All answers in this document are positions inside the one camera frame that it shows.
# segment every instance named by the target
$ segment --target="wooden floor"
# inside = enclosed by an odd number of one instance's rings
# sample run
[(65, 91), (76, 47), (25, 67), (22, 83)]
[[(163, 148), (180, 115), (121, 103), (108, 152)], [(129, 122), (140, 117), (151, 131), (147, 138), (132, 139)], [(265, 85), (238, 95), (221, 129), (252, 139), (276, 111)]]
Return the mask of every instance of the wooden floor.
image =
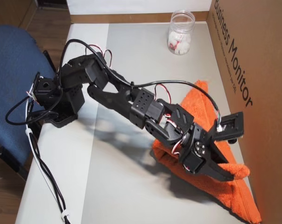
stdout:
[[(56, 68), (59, 65), (71, 20), (67, 10), (38, 9), (28, 32), (41, 50), (48, 50)], [(29, 170), (32, 157), (26, 163)], [(0, 159), (0, 224), (15, 223), (25, 182)]]

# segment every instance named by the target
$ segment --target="robotic arm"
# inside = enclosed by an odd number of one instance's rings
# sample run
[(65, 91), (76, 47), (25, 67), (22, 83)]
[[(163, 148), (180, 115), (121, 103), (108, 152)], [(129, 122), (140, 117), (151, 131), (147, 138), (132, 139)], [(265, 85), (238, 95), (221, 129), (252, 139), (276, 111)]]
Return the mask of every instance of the robotic arm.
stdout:
[[(179, 104), (169, 104), (162, 99), (154, 100), (155, 95), (152, 92), (135, 88), (133, 83), (131, 86), (124, 85), (119, 81), (125, 80), (124, 77), (114, 70), (111, 75), (94, 54), (69, 60), (62, 67), (59, 79), (61, 80), (58, 80), (58, 77), (42, 78), (39, 74), (35, 77), (33, 95), (46, 110), (60, 97), (60, 83), (63, 88), (61, 100), (44, 117), (46, 122), (63, 127), (77, 119), (78, 111), (85, 102), (82, 84), (88, 83), (89, 96), (106, 108), (120, 113), (140, 129), (145, 127), (167, 147), (174, 147), (179, 142), (179, 162), (187, 172), (208, 175), (219, 181), (233, 180), (233, 175), (218, 165), (228, 161), (214, 141), (228, 140), (234, 143), (236, 138), (243, 135), (242, 112), (222, 117), (220, 124), (224, 130), (221, 132), (217, 131), (216, 120), (212, 128), (206, 131), (196, 124), (194, 117)], [(108, 83), (113, 84), (118, 92), (103, 91)], [(162, 127), (160, 121), (166, 114), (171, 116), (173, 123), (166, 122), (165, 127)], [(28, 120), (39, 115), (39, 112), (32, 112)]]

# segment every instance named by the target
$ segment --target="red wire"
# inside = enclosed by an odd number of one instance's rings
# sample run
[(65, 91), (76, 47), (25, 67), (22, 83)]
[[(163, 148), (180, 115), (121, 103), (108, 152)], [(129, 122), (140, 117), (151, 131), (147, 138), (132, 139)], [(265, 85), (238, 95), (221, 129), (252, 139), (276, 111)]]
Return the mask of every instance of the red wire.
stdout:
[(157, 87), (158, 85), (162, 86), (162, 87), (164, 88), (164, 90), (167, 92), (168, 97), (169, 97), (169, 103), (171, 104), (171, 95), (170, 95), (170, 92), (168, 91), (167, 87), (164, 86), (163, 84), (157, 84), (157, 85), (155, 85), (155, 98), (156, 98), (156, 87)]
[(96, 47), (97, 49), (100, 50), (100, 52), (101, 52), (102, 55), (103, 55), (103, 51), (102, 51), (102, 49), (101, 49), (98, 45), (96, 45), (96, 44), (89, 44), (89, 46), (90, 46), (90, 47)]

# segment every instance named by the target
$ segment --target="black cable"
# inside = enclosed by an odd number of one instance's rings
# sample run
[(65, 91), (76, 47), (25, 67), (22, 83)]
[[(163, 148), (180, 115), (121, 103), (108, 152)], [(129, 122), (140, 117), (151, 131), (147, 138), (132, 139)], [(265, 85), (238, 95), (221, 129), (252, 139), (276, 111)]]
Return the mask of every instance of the black cable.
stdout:
[(216, 102), (213, 100), (213, 98), (207, 92), (205, 92), (203, 89), (201, 89), (200, 87), (196, 86), (193, 83), (190, 83), (190, 82), (187, 82), (187, 81), (182, 81), (182, 80), (163, 80), (163, 81), (154, 81), (154, 82), (150, 82), (150, 83), (146, 83), (146, 84), (140, 84), (140, 85), (131, 85), (127, 80), (117, 76), (113, 72), (113, 70), (110, 69), (109, 66), (107, 66), (107, 64), (105, 63), (105, 60), (102, 59), (97, 54), (97, 52), (93, 48), (91, 48), (87, 43), (85, 43), (84, 41), (79, 40), (79, 39), (70, 39), (66, 43), (66, 45), (65, 45), (65, 47), (64, 47), (64, 49), (62, 51), (61, 58), (60, 58), (59, 70), (58, 70), (58, 74), (57, 74), (58, 75), (58, 81), (59, 81), (58, 89), (60, 90), (60, 96), (59, 96), (58, 100), (48, 110), (45, 110), (45, 112), (42, 115), (40, 115), (39, 117), (37, 117), (37, 118), (35, 118), (33, 120), (25, 121), (25, 122), (20, 122), (20, 123), (10, 121), (8, 119), (8, 116), (10, 115), (10, 113), (12, 111), (14, 111), (16, 109), (16, 107), (18, 107), (21, 103), (23, 103), (26, 99), (28, 99), (28, 97), (25, 97), (23, 100), (21, 100), (19, 103), (17, 103), (13, 108), (11, 108), (8, 111), (8, 113), (5, 116), (5, 120), (6, 120), (7, 123), (9, 123), (11, 125), (25, 125), (25, 124), (29, 124), (29, 123), (33, 123), (33, 122), (39, 121), (42, 118), (44, 118), (47, 115), (47, 113), (49, 113), (51, 110), (53, 110), (55, 108), (55, 106), (57, 106), (57, 104), (60, 102), (60, 100), (61, 100), (61, 98), (63, 96), (63, 89), (61, 87), (61, 69), (62, 69), (63, 59), (64, 59), (64, 55), (65, 55), (65, 52), (66, 52), (69, 44), (71, 44), (72, 42), (80, 43), (80, 44), (84, 45), (85, 48), (89, 49), (95, 55), (95, 57), (98, 59), (98, 61), (103, 65), (103, 67), (106, 69), (106, 71), (108, 71), (115, 79), (117, 79), (119, 82), (121, 82), (122, 84), (124, 84), (126, 86), (130, 86), (132, 88), (141, 88), (141, 87), (151, 86), (151, 85), (155, 85), (155, 84), (166, 84), (166, 83), (186, 84), (186, 85), (192, 86), (193, 88), (201, 91), (205, 96), (207, 96), (207, 98), (211, 101), (211, 103), (213, 104), (213, 106), (216, 109), (216, 111), (218, 111), (218, 113), (219, 113), (219, 108), (218, 108)]
[(86, 48), (88, 48), (88, 49), (96, 56), (96, 58), (97, 58), (98, 61), (103, 65), (103, 67), (104, 67), (115, 79), (117, 79), (118, 81), (120, 81), (122, 84), (124, 84), (124, 85), (126, 85), (126, 86), (131, 86), (131, 84), (130, 84), (127, 80), (124, 80), (124, 79), (119, 78), (119, 77), (112, 71), (112, 69), (110, 69), (109, 66), (107, 66), (107, 64), (105, 63), (105, 61), (104, 61), (100, 56), (98, 56), (97, 52), (96, 52), (94, 49), (92, 49), (92, 48), (91, 48), (87, 43), (85, 43), (84, 41), (79, 40), (79, 39), (70, 39), (70, 40), (66, 43), (66, 45), (65, 45), (65, 47), (64, 47), (63, 50), (66, 50), (67, 47), (68, 47), (68, 45), (69, 45), (70, 43), (73, 43), (73, 42), (80, 43), (80, 44), (84, 45)]
[(192, 86), (193, 88), (201, 91), (205, 96), (207, 96), (207, 98), (211, 101), (212, 105), (214, 106), (216, 111), (219, 111), (219, 108), (216, 104), (216, 102), (213, 100), (213, 98), (207, 93), (205, 92), (203, 89), (201, 89), (199, 86), (196, 86), (193, 83), (187, 82), (187, 81), (182, 81), (182, 80), (162, 80), (162, 81), (154, 81), (154, 82), (150, 82), (150, 83), (145, 83), (145, 84), (140, 84), (140, 85), (135, 85), (134, 88), (141, 88), (141, 87), (146, 87), (146, 86), (151, 86), (151, 85), (156, 85), (156, 84), (166, 84), (166, 83), (178, 83), (178, 84), (185, 84), (185, 85), (189, 85)]
[(44, 111), (44, 113), (42, 115), (40, 115), (39, 117), (32, 119), (30, 121), (24, 121), (24, 122), (13, 122), (10, 121), (8, 119), (9, 115), (12, 113), (12, 111), (14, 111), (19, 105), (21, 105), (25, 100), (27, 100), (29, 97), (25, 97), (24, 99), (22, 99), (19, 103), (17, 103), (15, 106), (13, 106), (6, 114), (5, 116), (5, 121), (11, 125), (27, 125), (27, 124), (31, 124), (34, 122), (37, 122), (39, 120), (41, 120), (42, 118), (44, 118), (51, 110), (53, 110), (55, 108), (55, 106), (57, 106), (57, 104), (60, 102), (61, 98), (63, 95), (63, 90), (62, 88), (60, 89), (60, 95), (59, 98), (56, 100), (56, 102), (47, 110)]
[[(45, 164), (45, 162), (41, 159), (40, 151), (39, 151), (38, 144), (37, 144), (37, 140), (35, 139), (35, 137), (33, 136), (32, 133), (29, 134), (29, 137), (30, 137), (31, 142), (34, 143), (34, 145), (35, 145), (35, 149), (33, 149), (33, 152), (34, 152), (35, 156), (37, 157), (37, 160), (39, 161), (43, 172), (48, 177), (48, 179), (50, 180), (50, 182), (51, 182), (51, 184), (53, 186), (53, 189), (54, 189), (54, 192), (55, 192), (55, 195), (56, 195), (56, 199), (57, 199), (57, 204), (58, 204), (58, 207), (59, 207), (59, 209), (60, 209), (60, 211), (62, 213), (66, 209), (65, 200), (64, 200), (64, 198), (62, 196), (62, 193), (61, 193), (61, 191), (60, 191), (60, 189), (59, 189), (59, 187), (57, 185), (57, 182), (55, 181), (55, 178), (52, 175), (50, 169)], [(70, 224), (69, 220), (67, 219), (67, 216), (64, 217), (64, 220), (65, 220), (66, 224)]]
[[(65, 47), (64, 50), (66, 50), (66, 48), (68, 47), (68, 45), (72, 42), (77, 42), (80, 43), (82, 45), (84, 45), (86, 48), (88, 48), (96, 57), (97, 59), (102, 63), (102, 65), (104, 66), (105, 69), (107, 69), (110, 74), (116, 78), (118, 81), (120, 81), (121, 83), (123, 83), (126, 86), (131, 86), (131, 84), (127, 81), (127, 80), (123, 80), (121, 78), (119, 78), (117, 75), (114, 74), (114, 72), (107, 66), (107, 64), (105, 63), (105, 61), (103, 61), (103, 59), (101, 57), (98, 56), (97, 52), (92, 49), (87, 43), (85, 43), (82, 40), (78, 40), (78, 39), (70, 39)], [(201, 89), (200, 87), (196, 86), (193, 83), (187, 82), (187, 81), (182, 81), (182, 80), (163, 80), (163, 81), (155, 81), (155, 82), (151, 82), (151, 83), (146, 83), (146, 84), (140, 84), (140, 85), (134, 85), (133, 88), (141, 88), (141, 87), (146, 87), (146, 86), (150, 86), (150, 85), (155, 85), (155, 84), (165, 84), (165, 83), (179, 83), (179, 84), (186, 84), (189, 86), (192, 86), (193, 88), (201, 91), (205, 96), (207, 96), (207, 98), (211, 101), (211, 103), (213, 104), (214, 108), (216, 109), (216, 111), (219, 111), (219, 108), (216, 104), (216, 102), (213, 100), (213, 98), (207, 93), (205, 92), (203, 89)]]

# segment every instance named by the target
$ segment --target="blue chair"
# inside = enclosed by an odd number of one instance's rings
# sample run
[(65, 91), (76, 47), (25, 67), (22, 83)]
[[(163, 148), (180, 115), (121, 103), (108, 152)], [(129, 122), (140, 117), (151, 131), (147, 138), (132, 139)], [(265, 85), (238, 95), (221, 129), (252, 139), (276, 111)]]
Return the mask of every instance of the blue chair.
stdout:
[[(37, 72), (45, 77), (54, 76), (55, 68), (46, 53), (39, 50), (25, 30), (0, 26), (0, 158), (23, 179), (27, 179), (28, 172), (23, 165), (30, 153), (25, 125), (10, 125), (6, 123), (5, 115), (26, 96)], [(13, 111), (9, 119), (23, 122), (25, 103)]]

